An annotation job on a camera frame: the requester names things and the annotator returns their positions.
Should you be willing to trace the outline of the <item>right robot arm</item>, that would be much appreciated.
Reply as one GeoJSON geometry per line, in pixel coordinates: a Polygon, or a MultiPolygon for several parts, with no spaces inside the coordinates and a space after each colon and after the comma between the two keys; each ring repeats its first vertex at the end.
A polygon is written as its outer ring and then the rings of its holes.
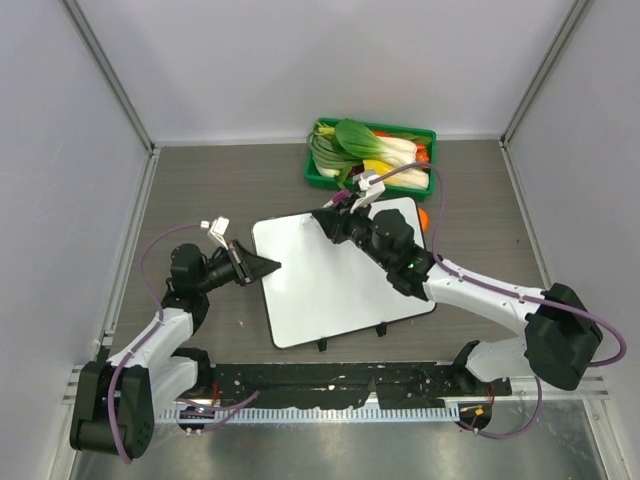
{"type": "Polygon", "coordinates": [[[419,246],[397,209],[370,216],[321,208],[312,217],[332,243],[350,241],[363,251],[399,293],[469,311],[514,333],[509,340],[465,345],[451,371],[460,393],[472,395],[486,383],[527,374],[565,391],[579,386],[603,334],[570,287],[555,283],[540,290],[475,276],[419,246]]]}

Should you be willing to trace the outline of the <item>white whiteboard black frame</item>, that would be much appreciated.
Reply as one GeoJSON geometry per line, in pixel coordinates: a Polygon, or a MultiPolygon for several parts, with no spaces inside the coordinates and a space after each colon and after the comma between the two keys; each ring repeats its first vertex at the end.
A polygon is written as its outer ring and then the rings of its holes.
{"type": "Polygon", "coordinates": [[[432,301],[406,297],[352,242],[336,245],[309,213],[252,227],[256,253],[281,267],[262,279],[273,344],[279,349],[430,314],[432,301]]]}

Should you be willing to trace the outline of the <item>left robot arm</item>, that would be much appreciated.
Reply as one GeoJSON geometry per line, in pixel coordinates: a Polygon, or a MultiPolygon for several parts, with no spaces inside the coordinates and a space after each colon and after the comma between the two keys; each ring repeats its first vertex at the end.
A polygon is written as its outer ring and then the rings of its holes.
{"type": "Polygon", "coordinates": [[[159,413],[183,394],[200,399],[212,389],[208,353],[183,346],[207,316],[209,292],[229,283],[250,285],[280,267],[236,240],[211,256],[195,244],[176,247],[167,289],[147,327],[120,352],[81,369],[71,448],[118,455],[126,463],[140,457],[159,413]]]}

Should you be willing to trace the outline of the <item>white marker with pink cap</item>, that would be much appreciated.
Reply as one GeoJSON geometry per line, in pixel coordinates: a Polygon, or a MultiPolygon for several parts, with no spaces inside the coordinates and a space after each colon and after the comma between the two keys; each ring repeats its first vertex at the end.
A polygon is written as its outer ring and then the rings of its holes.
{"type": "Polygon", "coordinates": [[[310,222],[313,219],[313,213],[316,212],[317,210],[332,208],[336,206],[340,201],[344,200],[345,198],[348,198],[350,194],[351,192],[347,189],[340,190],[335,195],[333,195],[327,202],[325,202],[321,207],[312,209],[308,213],[307,217],[302,221],[302,224],[306,225],[308,222],[310,222]]]}

